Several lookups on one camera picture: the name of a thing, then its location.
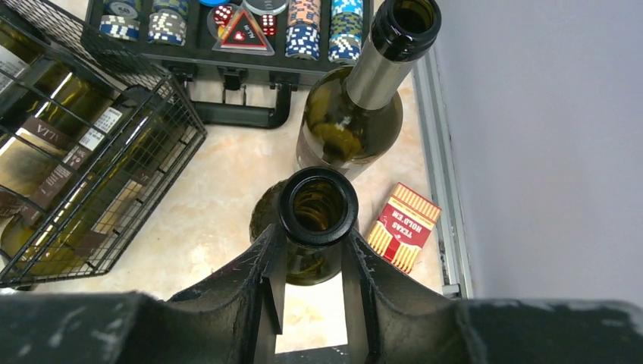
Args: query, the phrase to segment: gray wall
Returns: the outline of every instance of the gray wall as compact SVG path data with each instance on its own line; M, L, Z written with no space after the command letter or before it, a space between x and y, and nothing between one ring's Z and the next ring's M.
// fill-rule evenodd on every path
M440 6L476 295L643 306L643 2Z

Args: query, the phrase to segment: bottle mouth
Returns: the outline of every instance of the bottle mouth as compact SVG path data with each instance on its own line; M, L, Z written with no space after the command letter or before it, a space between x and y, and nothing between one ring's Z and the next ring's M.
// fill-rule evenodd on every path
M387 0L375 15L371 39L385 58L413 61L433 45L441 25L434 0Z
M408 34L428 33L435 24L435 8L426 0L397 0L391 7L394 25Z
M288 237L302 246L335 244L357 220L357 195L340 173L305 168L286 182L279 196L279 216Z

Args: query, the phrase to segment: stack of poker chips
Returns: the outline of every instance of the stack of poker chips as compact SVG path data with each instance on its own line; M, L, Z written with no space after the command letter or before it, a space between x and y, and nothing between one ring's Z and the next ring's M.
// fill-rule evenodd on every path
M187 20L187 9L190 0L154 0L152 12L174 14Z
M139 39L139 28L140 23L137 20L116 15L103 15L99 29L112 38L134 42Z
M147 41L184 46L189 0L154 0Z
M355 64L362 48L362 0L333 0L328 60Z
M185 20L178 14L154 13L149 16L147 41L170 46L184 46L186 28Z
M321 0L291 0L288 9L286 57L319 60Z

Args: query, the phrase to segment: case handle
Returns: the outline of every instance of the case handle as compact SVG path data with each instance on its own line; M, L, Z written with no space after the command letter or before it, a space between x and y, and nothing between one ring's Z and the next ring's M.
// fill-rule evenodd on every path
M223 102L194 102L194 108L204 124L275 129L283 125L290 116L293 87L289 83L276 83L274 87L277 90L277 101L273 108L246 105L245 87L242 87L242 105L226 104L224 88Z

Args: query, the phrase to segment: beige tiled floor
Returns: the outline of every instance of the beige tiled floor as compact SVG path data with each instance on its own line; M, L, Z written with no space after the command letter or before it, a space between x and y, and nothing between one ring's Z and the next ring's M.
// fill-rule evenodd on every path
M84 17L86 0L54 1ZM219 85L201 83L194 99L216 100L219 89ZM255 202L266 188L293 172L294 144L306 95L305 90L294 93L290 119L277 130L209 127L203 147L109 274L43 284L37 291L141 290L167 299L240 254L249 245L248 222ZM396 182L429 195L411 76L401 86L400 95L405 114L400 138L354 183L360 226L366 229ZM274 92L249 87L251 105L272 100ZM434 234L411 276L441 291ZM278 352L345 344L341 277L314 287L287 286L284 324Z

